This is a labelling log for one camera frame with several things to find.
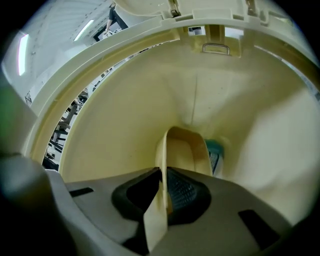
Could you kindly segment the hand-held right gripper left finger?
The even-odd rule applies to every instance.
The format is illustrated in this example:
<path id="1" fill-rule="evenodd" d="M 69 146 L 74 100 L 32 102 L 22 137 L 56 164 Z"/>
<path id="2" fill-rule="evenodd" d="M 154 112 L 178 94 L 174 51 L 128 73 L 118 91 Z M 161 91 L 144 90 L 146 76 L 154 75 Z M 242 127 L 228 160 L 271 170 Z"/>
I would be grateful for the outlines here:
<path id="1" fill-rule="evenodd" d="M 69 182 L 76 205 L 95 227 L 135 253 L 148 253 L 144 214 L 161 181 L 158 167 L 102 179 Z"/>

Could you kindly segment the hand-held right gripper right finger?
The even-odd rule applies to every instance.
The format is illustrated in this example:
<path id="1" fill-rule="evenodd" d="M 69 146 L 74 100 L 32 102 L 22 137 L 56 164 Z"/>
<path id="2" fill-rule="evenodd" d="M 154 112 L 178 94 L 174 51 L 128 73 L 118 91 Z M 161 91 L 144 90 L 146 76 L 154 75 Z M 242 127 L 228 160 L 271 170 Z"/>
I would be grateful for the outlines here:
<path id="1" fill-rule="evenodd" d="M 290 229 L 270 205 L 238 184 L 170 167 L 168 184 L 191 190 L 187 204 L 169 216 L 155 256 L 263 255 Z"/>

